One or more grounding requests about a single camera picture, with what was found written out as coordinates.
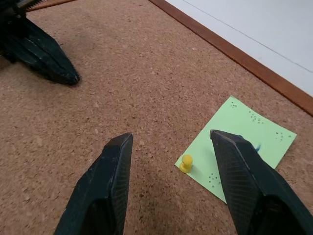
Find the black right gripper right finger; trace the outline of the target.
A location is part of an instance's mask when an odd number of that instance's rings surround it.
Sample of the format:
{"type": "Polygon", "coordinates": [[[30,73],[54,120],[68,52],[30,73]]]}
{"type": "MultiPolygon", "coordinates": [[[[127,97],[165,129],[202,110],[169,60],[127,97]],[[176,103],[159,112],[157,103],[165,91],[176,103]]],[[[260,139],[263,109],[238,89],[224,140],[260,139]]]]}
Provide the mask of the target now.
{"type": "Polygon", "coordinates": [[[239,135],[211,130],[220,180],[240,235],[311,235],[313,216],[287,181],[239,135]]]}

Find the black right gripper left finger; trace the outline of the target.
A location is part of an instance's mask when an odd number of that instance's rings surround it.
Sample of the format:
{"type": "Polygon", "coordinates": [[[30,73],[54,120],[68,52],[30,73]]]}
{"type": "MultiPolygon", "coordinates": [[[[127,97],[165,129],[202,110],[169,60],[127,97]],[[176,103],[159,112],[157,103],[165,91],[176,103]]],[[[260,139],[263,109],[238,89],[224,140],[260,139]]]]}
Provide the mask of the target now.
{"type": "Polygon", "coordinates": [[[78,180],[56,235],[121,235],[128,204],[132,133],[112,138],[78,180]]]}

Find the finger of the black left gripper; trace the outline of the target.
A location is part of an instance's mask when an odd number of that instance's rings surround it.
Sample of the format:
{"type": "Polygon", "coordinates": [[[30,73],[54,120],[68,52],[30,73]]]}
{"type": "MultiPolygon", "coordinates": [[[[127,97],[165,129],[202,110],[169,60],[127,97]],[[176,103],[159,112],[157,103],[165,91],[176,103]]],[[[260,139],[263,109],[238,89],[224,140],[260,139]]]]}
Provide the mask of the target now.
{"type": "Polygon", "coordinates": [[[37,26],[0,29],[0,45],[9,58],[44,78],[65,85],[79,83],[79,74],[59,44],[37,26]]]}
{"type": "Polygon", "coordinates": [[[15,29],[15,56],[50,81],[79,81],[75,67],[59,44],[40,29],[15,29]]]}

